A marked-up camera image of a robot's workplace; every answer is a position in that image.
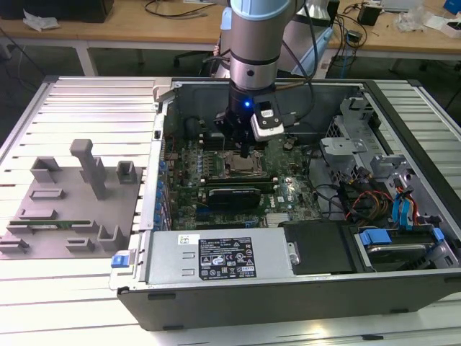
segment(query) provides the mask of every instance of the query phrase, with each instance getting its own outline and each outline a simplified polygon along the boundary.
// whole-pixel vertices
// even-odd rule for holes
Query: motherboard
[[[321,218],[306,174],[308,147],[271,141],[248,158],[224,143],[166,142],[172,230],[277,227]]]

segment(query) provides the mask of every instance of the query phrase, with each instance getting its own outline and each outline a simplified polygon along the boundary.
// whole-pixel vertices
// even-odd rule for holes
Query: black plastic cover
[[[300,258],[300,264],[292,266],[296,275],[366,272],[344,221],[293,221],[283,223],[283,228]]]

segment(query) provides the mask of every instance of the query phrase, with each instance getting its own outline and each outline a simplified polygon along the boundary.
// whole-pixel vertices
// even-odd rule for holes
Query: floor
[[[26,47],[26,53],[48,75],[82,76],[79,60],[72,48]],[[178,51],[144,52],[146,63],[137,64],[134,50],[92,49],[91,53],[101,76],[196,76],[203,56],[182,59],[173,67],[173,57]],[[14,124],[33,97],[33,85],[39,86],[42,77],[38,70],[18,49],[0,68],[0,144],[4,142]],[[347,78],[351,79],[416,79],[445,106],[461,86],[461,74],[454,70],[456,62],[431,61],[425,71],[420,71],[421,61],[403,61],[397,73],[389,71],[390,59],[358,58],[351,66]],[[328,78],[339,78],[341,63],[333,66]],[[461,123],[461,95],[452,103],[449,114]]]

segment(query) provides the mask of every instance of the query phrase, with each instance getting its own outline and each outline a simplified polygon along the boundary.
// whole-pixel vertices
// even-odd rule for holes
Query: warning label
[[[199,267],[202,280],[255,278],[251,238],[200,239]]]

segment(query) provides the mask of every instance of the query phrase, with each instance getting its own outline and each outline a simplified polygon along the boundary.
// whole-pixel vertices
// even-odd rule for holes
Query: green circuit board
[[[255,151],[252,167],[250,160],[242,161],[237,152],[207,151],[194,141],[178,143],[176,147],[181,149],[170,154],[169,160],[172,229],[195,230],[220,226],[265,228],[271,226],[267,222],[267,214],[273,213],[284,213],[290,220],[299,221],[321,218],[321,210],[303,171],[306,150],[302,146],[293,146],[288,151],[284,149],[284,144],[286,138],[269,142],[263,151]],[[230,172],[228,158],[231,156],[236,161],[232,163],[236,168],[247,170]],[[203,179],[233,177],[241,180],[254,177],[276,179],[274,188],[261,195],[257,208],[246,210],[245,213],[210,212],[206,201],[210,187],[204,186]],[[241,182],[232,184],[232,187],[245,188],[247,185]]]

